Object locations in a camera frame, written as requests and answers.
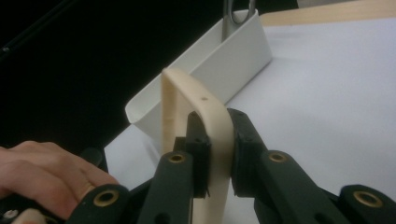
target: black background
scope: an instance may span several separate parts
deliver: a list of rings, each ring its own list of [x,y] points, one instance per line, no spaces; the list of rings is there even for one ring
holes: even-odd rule
[[[129,125],[128,101],[221,19],[222,2],[78,0],[29,29],[0,61],[0,146],[105,147]],[[1,1],[0,46],[59,3]],[[296,7],[289,0],[257,6],[261,14]]]

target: screw hole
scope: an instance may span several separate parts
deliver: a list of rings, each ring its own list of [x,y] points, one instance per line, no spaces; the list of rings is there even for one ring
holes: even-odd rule
[[[278,153],[278,152],[273,152],[269,155],[269,158],[271,161],[275,161],[275,162],[284,162],[287,160],[286,156]]]
[[[155,224],[169,224],[171,223],[171,218],[168,214],[160,213],[155,217]]]
[[[333,224],[332,219],[322,213],[315,214],[315,220],[320,224]]]
[[[169,161],[173,163],[183,162],[184,160],[185,160],[184,156],[180,154],[174,155],[169,158]]]
[[[378,197],[367,191],[355,191],[353,192],[353,196],[358,202],[369,207],[379,208],[383,205],[382,201]]]
[[[119,192],[113,189],[102,191],[93,199],[93,204],[98,207],[106,207],[113,204],[119,198]]]

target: finger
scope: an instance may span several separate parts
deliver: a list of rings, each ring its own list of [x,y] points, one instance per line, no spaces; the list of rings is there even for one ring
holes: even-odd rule
[[[46,224],[44,216],[35,209],[24,210],[11,224]]]
[[[12,190],[67,219],[78,205],[73,193],[58,177],[28,161],[0,165],[0,189]]]
[[[60,152],[64,155],[69,156],[74,162],[79,169],[87,176],[88,180],[94,185],[94,186],[101,186],[104,184],[119,184],[119,182],[111,175],[106,173],[105,171],[97,168],[93,164],[85,161],[81,157],[78,157],[58,145],[54,143],[43,143],[43,146],[46,148],[51,148],[53,151]]]
[[[26,141],[9,151],[20,153],[15,159],[31,161],[64,179],[79,200],[93,187],[118,184],[113,176],[54,143]]]
[[[91,191],[94,186],[85,174],[78,168],[75,162],[61,153],[48,152],[20,152],[9,151],[2,153],[3,158],[8,161],[29,161],[30,163],[44,169],[48,173],[62,179],[67,187],[71,189],[74,196],[80,201]]]

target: white table surface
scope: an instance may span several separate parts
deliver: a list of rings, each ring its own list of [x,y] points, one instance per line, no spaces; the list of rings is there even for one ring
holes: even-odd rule
[[[363,184],[396,200],[396,19],[264,31],[274,59],[228,107],[321,188]],[[131,125],[106,147],[109,172],[132,189],[153,176],[159,147]],[[224,223],[258,223],[253,201],[230,192]]]

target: white tray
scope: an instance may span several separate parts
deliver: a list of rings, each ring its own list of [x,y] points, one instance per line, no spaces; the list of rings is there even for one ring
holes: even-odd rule
[[[235,12],[244,18],[246,11]],[[272,59],[258,12],[221,42],[217,22],[169,67],[200,80],[222,103],[228,102]],[[128,120],[157,142],[162,139],[161,78],[155,77],[125,107]]]

